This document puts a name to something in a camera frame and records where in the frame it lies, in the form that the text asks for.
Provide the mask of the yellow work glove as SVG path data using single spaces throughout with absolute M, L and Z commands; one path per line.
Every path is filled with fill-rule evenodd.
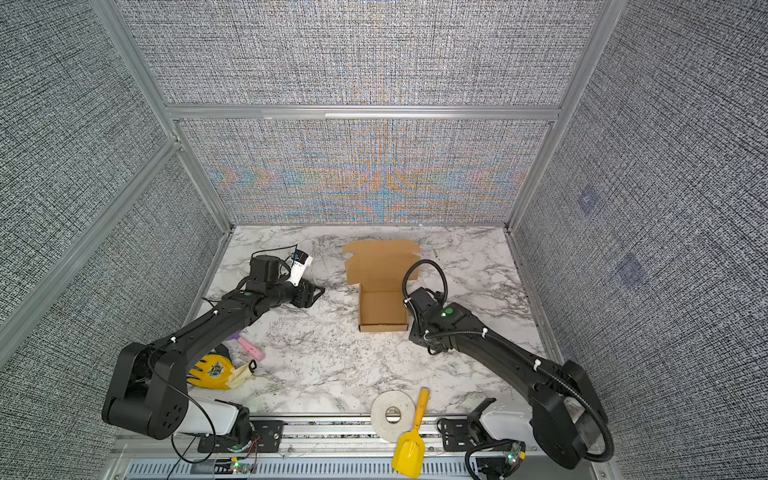
M 187 382 L 204 389 L 232 390 L 243 385 L 256 368 L 257 363 L 254 360 L 235 367 L 226 356 L 208 354 L 191 368 L 187 374 Z

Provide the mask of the brown cardboard box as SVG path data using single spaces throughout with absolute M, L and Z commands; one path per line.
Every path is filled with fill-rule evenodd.
M 343 253 L 349 255 L 345 261 L 347 284 L 360 290 L 359 331 L 407 331 L 402 281 L 421 259 L 419 245 L 406 239 L 359 240 L 345 245 Z

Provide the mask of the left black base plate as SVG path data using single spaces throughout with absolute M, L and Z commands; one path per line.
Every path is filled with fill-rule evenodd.
M 245 455 L 248 452 L 277 453 L 282 441 L 285 423 L 281 420 L 251 420 L 250 426 L 244 423 L 235 425 L 233 430 L 223 436 L 202 437 L 197 452 L 234 453 Z

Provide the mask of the aluminium front frame rail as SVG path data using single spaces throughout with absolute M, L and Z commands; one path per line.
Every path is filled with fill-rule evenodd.
M 463 452 L 443 447 L 436 429 L 438 419 L 460 419 L 451 414 L 428 414 L 421 436 L 427 450 L 420 479 L 470 479 Z M 534 443 L 529 415 L 512 413 L 504 428 L 512 438 L 527 444 L 527 459 L 510 479 L 624 479 L 615 461 L 582 462 L 563 469 Z M 258 422 L 282 422 L 277 432 L 268 430 L 275 452 L 262 447 L 246 459 L 217 453 L 199 464 L 177 458 L 170 441 L 155 441 L 122 433 L 110 451 L 99 479 L 406 479 L 391 468 L 394 443 L 375 435 L 369 416 L 257 415 Z

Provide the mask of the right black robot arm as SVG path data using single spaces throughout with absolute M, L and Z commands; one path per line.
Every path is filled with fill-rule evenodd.
M 582 460 L 613 458 L 607 414 L 579 364 L 558 364 L 520 347 L 438 292 L 419 288 L 403 297 L 414 316 L 410 340 L 433 353 L 467 355 L 511 385 L 528 401 L 535 441 L 555 463 L 573 469 Z

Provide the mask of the yellow plastic toy shovel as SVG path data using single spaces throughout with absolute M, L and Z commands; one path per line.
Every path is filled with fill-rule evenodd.
M 410 479 L 421 475 L 426 446 L 420 435 L 420 427 L 430 396 L 430 390 L 422 387 L 416 406 L 413 427 L 398 439 L 392 459 L 392 469 Z

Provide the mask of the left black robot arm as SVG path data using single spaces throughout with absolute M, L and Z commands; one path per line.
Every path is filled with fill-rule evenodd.
M 301 250 L 287 260 L 254 255 L 249 274 L 206 313 L 149 344 L 124 347 L 107 389 L 102 420 L 157 440 L 185 433 L 235 435 L 245 442 L 250 429 L 244 408 L 192 398 L 190 373 L 216 346 L 271 309 L 283 304 L 311 307 L 324 292 L 303 277 L 311 262 Z

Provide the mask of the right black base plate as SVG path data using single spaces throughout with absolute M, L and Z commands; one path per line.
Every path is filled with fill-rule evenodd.
M 495 442 L 479 420 L 470 420 L 468 417 L 439 418 L 436 428 L 443 449 L 447 452 L 466 452 L 473 447 Z

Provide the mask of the white tape roll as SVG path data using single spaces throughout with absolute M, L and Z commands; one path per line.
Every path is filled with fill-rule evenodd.
M 413 427 L 416 407 L 403 391 L 387 391 L 373 402 L 370 423 L 375 434 L 389 443 L 397 443 L 400 436 Z

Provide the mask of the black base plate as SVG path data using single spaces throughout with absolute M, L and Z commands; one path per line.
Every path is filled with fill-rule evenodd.
M 447 452 L 466 452 L 473 447 L 495 442 L 479 420 L 470 420 L 468 417 L 439 418 L 436 428 L 443 449 Z
M 251 420 L 250 426 L 244 423 L 235 425 L 233 430 L 223 436 L 202 437 L 197 452 L 234 453 L 245 455 L 248 452 L 277 453 L 282 441 L 285 423 L 281 420 Z

